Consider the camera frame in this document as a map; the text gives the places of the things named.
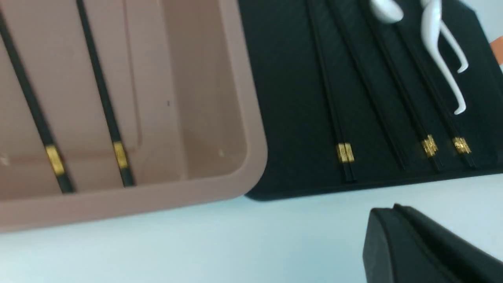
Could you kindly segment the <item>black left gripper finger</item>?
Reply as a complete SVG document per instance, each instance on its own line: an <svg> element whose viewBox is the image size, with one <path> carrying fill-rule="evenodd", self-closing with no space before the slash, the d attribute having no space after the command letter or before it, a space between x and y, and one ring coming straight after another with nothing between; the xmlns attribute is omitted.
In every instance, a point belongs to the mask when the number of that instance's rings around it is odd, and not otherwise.
<svg viewBox="0 0 503 283"><path fill-rule="evenodd" d="M372 208L363 246L368 283L501 283L503 264L411 206Z"/></svg>

